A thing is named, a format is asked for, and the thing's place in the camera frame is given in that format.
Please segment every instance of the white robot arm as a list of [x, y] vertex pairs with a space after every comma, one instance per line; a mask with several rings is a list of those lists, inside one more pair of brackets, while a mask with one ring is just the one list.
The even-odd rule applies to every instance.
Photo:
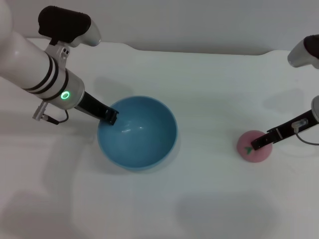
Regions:
[[38, 21], [39, 33], [51, 38], [45, 51], [13, 31], [10, 9], [0, 0], [0, 76], [43, 100], [33, 116], [36, 120], [58, 124], [44, 114], [50, 103], [63, 110], [76, 108], [113, 125], [118, 112], [85, 92], [82, 80], [65, 68], [69, 46], [100, 43], [96, 24], [86, 14], [55, 6], [42, 10]]

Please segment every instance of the black stripe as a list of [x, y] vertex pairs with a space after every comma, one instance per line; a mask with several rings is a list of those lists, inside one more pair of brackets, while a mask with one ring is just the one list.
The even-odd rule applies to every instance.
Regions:
[[53, 86], [53, 84], [55, 83], [56, 79], [58, 79], [59, 66], [58, 66], [57, 61], [54, 58], [53, 58], [53, 61], [54, 61], [54, 65], [55, 65], [55, 72], [54, 72], [54, 76], [53, 76], [52, 80], [42, 90], [39, 90], [39, 91], [36, 91], [36, 92], [30, 92], [31, 94], [38, 95], [38, 94], [42, 94], [42, 93], [46, 92], [47, 90], [49, 90]]
[[53, 100], [53, 99], [57, 98], [65, 90], [66, 86], [68, 85], [68, 82], [69, 82], [69, 73], [68, 73], [68, 70], [65, 69], [65, 81], [64, 81], [64, 84], [63, 84], [61, 90], [59, 90], [59, 92], [56, 93], [54, 96], [51, 96], [49, 98], [42, 98], [42, 99], [44, 101], [50, 101], [50, 100]]
[[43, 80], [37, 84], [36, 86], [32, 87], [32, 88], [27, 88], [24, 89], [25, 91], [34, 91], [36, 89], [39, 89], [41, 86], [43, 86], [45, 84], [45, 82], [47, 82], [47, 80], [49, 79], [51, 73], [52, 73], [52, 68], [53, 68], [53, 63], [52, 63], [52, 58], [47, 54], [49, 61], [50, 61], [50, 66], [49, 66], [49, 70], [48, 73], [46, 73], [46, 76], [43, 78]]

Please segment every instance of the pink base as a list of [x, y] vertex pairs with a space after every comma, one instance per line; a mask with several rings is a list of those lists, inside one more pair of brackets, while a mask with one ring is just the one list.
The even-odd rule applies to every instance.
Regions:
[[273, 149], [272, 144], [268, 144], [258, 150], [254, 150], [251, 146], [251, 141], [263, 135], [263, 132], [252, 130], [240, 136], [237, 142], [237, 151], [243, 159], [247, 160], [248, 162], [259, 163], [269, 157]]

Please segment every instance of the white wall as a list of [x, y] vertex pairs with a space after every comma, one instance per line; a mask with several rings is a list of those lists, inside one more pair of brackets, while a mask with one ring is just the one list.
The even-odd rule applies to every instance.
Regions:
[[7, 1], [25, 36], [38, 36], [39, 12], [56, 5], [89, 14], [103, 41], [141, 50], [262, 54], [319, 33], [318, 0]]

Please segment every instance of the blue bowl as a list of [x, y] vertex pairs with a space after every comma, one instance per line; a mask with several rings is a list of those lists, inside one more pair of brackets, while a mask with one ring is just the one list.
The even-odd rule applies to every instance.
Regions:
[[118, 119], [113, 126], [100, 121], [101, 150], [115, 164], [129, 170], [154, 167], [165, 159], [177, 139], [172, 112], [150, 97], [134, 96], [112, 105]]

